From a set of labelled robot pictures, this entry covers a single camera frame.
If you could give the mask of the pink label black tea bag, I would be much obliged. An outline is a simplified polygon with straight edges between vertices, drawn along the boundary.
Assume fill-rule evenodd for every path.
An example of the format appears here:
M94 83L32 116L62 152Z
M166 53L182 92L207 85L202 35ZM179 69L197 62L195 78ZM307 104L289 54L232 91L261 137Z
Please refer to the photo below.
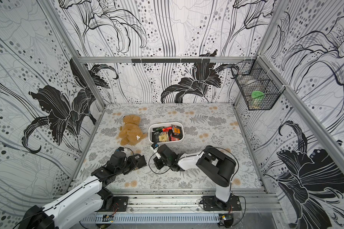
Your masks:
M170 136L170 141L180 141L180 139L171 135Z

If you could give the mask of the red foil tea bag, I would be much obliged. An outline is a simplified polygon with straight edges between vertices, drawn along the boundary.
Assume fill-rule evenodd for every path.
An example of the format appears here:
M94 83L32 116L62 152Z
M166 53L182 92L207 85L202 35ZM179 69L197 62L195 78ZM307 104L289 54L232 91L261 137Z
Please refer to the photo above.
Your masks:
M162 129L163 132L169 132L170 130L172 130L172 127L166 127Z

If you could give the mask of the orange label black tea bag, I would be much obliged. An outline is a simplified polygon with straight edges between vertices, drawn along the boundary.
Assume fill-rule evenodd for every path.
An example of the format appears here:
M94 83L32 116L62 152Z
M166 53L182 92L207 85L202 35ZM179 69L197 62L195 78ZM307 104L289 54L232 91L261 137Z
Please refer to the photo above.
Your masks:
M180 126L172 125L172 134L176 138L183 137L182 128Z

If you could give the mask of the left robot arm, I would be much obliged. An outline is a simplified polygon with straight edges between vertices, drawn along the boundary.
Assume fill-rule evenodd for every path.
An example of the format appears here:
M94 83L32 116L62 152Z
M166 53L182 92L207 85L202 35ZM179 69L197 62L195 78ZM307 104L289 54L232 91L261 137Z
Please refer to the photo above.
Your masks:
M107 186L118 175L127 175L146 165L143 155L127 156L124 149L119 148L105 165L93 171L80 185L43 207L29 208L14 228L69 229L99 210L112 214L125 212L128 198L114 196Z

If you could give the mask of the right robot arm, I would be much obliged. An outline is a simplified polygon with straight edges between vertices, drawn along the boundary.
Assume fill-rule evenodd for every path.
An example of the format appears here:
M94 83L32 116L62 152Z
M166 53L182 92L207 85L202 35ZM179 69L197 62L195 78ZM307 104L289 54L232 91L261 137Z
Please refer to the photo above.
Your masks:
M239 167L237 161L213 146L192 154L177 154L166 144L153 143L154 164L157 169L169 167L174 172L201 170L216 184L215 199L227 203L231 196L231 181Z

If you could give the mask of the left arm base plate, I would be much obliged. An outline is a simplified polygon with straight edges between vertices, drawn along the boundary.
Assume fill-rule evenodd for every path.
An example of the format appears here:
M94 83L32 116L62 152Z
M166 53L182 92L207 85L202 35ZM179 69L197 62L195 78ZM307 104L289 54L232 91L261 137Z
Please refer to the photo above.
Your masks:
M128 201L127 196L108 197L99 211L126 212Z

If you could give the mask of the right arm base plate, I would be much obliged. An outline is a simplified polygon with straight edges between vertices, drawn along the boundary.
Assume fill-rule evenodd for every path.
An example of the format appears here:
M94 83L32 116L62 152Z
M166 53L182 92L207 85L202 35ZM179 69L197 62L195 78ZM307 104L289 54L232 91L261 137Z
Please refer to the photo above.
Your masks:
M219 200L216 196L202 196L199 204L204 211L241 211L241 202L238 196L231 195L227 202Z

